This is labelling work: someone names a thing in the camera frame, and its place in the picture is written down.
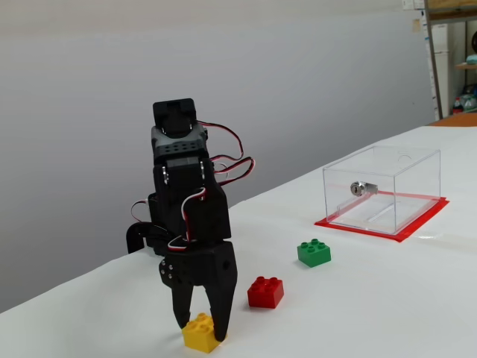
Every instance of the black robot bracket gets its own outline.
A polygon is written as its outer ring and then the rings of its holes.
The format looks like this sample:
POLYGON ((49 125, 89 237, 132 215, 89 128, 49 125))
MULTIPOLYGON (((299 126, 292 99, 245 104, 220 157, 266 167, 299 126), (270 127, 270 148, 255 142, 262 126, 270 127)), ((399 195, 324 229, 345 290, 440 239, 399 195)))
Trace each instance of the black robot bracket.
POLYGON ((225 339, 237 266, 231 242, 227 197, 216 181, 206 147, 207 130, 197 121, 190 98, 153 105, 154 186, 149 195, 151 222, 127 231, 127 250, 148 246, 164 256, 163 283, 171 288, 177 323, 190 319, 194 286, 203 286, 210 303, 215 338, 225 339))

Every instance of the red lego brick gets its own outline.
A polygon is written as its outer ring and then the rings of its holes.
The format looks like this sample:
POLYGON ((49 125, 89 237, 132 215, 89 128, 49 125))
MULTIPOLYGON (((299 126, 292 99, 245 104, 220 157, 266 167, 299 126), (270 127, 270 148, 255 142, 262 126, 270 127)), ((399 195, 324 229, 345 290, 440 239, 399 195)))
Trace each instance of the red lego brick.
POLYGON ((283 282, 276 277, 258 277, 247 291, 250 307, 275 308, 283 297, 283 282))

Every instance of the clear plastic box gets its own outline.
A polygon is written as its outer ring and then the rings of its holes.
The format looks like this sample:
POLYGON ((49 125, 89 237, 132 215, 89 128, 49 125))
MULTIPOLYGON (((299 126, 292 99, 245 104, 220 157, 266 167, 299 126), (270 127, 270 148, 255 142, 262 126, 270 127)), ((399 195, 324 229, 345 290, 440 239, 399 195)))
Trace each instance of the clear plastic box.
POLYGON ((374 146, 323 168, 330 224, 397 235, 440 199, 440 151, 374 146))

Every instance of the shelf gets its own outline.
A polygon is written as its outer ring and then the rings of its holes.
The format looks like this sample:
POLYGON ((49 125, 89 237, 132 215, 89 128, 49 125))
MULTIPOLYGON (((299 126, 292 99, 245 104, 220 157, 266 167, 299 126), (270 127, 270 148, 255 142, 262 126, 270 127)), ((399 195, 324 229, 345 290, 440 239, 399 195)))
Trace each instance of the shelf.
POLYGON ((432 24, 477 19, 477 0, 428 0, 427 11, 432 24))
POLYGON ((477 65, 468 65, 467 63, 461 63, 455 66, 456 69, 477 69, 477 65))
POLYGON ((477 6, 477 0, 428 0, 430 10, 454 10, 458 7, 477 6))

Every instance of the yellow lego brick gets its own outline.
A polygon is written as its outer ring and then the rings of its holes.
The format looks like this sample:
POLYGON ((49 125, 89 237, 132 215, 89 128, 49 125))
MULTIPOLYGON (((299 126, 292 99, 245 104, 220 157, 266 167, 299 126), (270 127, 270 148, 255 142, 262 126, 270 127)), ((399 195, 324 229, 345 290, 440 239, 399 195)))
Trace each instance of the yellow lego brick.
POLYGON ((197 351, 210 353, 219 344, 214 337, 214 321, 205 313, 199 313, 194 321, 190 321, 183 329, 184 344, 197 351))

